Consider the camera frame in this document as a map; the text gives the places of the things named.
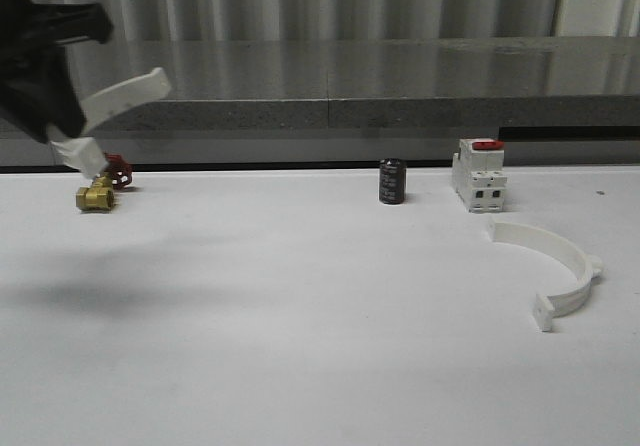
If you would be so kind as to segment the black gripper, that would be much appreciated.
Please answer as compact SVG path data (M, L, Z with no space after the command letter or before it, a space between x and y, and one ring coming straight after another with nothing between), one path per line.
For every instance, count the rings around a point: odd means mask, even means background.
M1 0L1 118L38 142L54 125L76 138L86 124L65 47L108 42L113 24L103 6Z

